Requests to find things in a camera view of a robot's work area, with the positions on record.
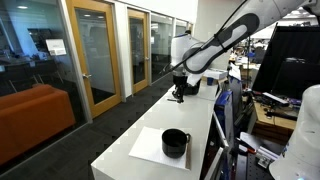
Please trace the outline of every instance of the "white robotic arm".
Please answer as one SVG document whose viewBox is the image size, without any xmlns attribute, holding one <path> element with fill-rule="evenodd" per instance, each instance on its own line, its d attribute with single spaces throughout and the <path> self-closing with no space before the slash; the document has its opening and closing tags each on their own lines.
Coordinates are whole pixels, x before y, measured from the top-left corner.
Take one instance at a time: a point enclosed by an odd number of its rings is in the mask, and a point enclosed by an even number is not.
<svg viewBox="0 0 320 180">
<path fill-rule="evenodd" d="M 230 25 L 218 31 L 200 47 L 192 47 L 193 39 L 179 36 L 172 39 L 171 66 L 178 103 L 183 102 L 184 89 L 195 86 L 213 60 L 255 32 L 278 21 L 300 6 L 317 12 L 316 0 L 246 0 L 236 11 Z"/>
<path fill-rule="evenodd" d="M 175 59 L 172 66 L 176 66 L 177 61 L 183 63 L 184 69 L 190 73 L 187 82 L 194 86 L 214 59 L 243 39 L 280 20 L 300 6 L 316 11 L 316 5 L 318 6 L 315 0 L 248 0 L 233 16 L 233 21 L 228 27 L 201 47 L 188 49 L 184 59 Z M 173 39 L 173 43 L 182 44 L 175 41 L 179 41 L 179 38 Z"/>
<path fill-rule="evenodd" d="M 193 39 L 174 38 L 171 65 L 176 85 L 173 95 L 177 102 L 183 102 L 184 88 L 199 82 L 214 59 L 298 7 L 304 7 L 317 18 L 320 16 L 320 0 L 247 0 L 234 14 L 230 25 L 200 47 L 191 46 Z M 287 145 L 286 156 L 270 165 L 275 179 L 320 179 L 319 94 L 320 86 L 304 93 L 297 127 Z"/>
</svg>

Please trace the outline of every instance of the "ceiling light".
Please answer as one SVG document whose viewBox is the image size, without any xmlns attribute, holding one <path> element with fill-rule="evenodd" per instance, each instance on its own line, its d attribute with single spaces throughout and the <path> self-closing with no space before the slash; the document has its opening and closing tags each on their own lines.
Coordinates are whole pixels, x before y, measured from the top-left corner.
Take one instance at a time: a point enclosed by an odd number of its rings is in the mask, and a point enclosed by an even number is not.
<svg viewBox="0 0 320 180">
<path fill-rule="evenodd" d="M 19 9 L 28 9 L 27 6 L 17 6 L 17 8 L 19 8 Z"/>
<path fill-rule="evenodd" d="M 291 13 L 292 13 L 292 14 L 300 14 L 299 11 L 292 11 Z"/>
</svg>

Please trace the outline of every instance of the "white countertop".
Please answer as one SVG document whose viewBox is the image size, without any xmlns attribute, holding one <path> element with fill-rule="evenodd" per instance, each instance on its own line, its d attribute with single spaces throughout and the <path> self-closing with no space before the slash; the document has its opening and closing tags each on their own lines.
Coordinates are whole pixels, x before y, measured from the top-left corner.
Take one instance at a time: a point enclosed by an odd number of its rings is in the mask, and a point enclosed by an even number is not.
<svg viewBox="0 0 320 180">
<path fill-rule="evenodd" d="M 216 89 L 217 85 L 207 86 L 202 83 L 199 93 L 196 96 L 185 96 L 182 104 L 167 101 L 173 98 L 169 90 L 91 164 L 95 179 L 199 179 Z M 129 156 L 144 126 L 163 130 L 177 128 L 190 133 L 191 171 Z"/>
</svg>

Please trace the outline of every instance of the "white paper sheet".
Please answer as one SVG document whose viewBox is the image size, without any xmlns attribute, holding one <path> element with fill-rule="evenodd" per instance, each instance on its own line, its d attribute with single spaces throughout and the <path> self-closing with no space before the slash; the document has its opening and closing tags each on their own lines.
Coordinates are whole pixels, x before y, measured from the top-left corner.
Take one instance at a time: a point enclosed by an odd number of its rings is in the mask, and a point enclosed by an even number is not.
<svg viewBox="0 0 320 180">
<path fill-rule="evenodd" d="M 231 70 L 229 71 L 229 75 L 238 80 L 241 80 L 241 72 L 239 67 L 232 63 L 230 63 L 230 66 L 231 66 Z"/>
<path fill-rule="evenodd" d="M 236 63 L 246 64 L 246 63 L 248 63 L 248 58 L 244 57 L 244 56 L 238 56 L 237 60 L 236 60 Z"/>
<path fill-rule="evenodd" d="M 203 74 L 205 77 L 212 77 L 213 79 L 217 80 L 223 79 L 227 77 L 227 75 L 228 71 L 213 68 L 207 69 Z"/>
<path fill-rule="evenodd" d="M 62 39 L 47 39 L 46 43 L 51 56 L 67 54 Z"/>
<path fill-rule="evenodd" d="M 163 153 L 161 139 L 162 133 L 163 130 L 143 127 L 129 153 L 129 156 L 189 170 L 186 168 L 186 153 L 177 159 L 169 158 Z"/>
</svg>

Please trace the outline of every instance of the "orange sofa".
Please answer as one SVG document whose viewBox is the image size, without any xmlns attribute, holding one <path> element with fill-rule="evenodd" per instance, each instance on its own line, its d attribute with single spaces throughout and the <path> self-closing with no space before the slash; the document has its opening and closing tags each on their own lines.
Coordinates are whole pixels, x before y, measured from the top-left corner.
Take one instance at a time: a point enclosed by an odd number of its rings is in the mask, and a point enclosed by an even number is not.
<svg viewBox="0 0 320 180">
<path fill-rule="evenodd" d="M 50 85 L 0 97 L 0 165 L 73 124 L 68 94 Z"/>
</svg>

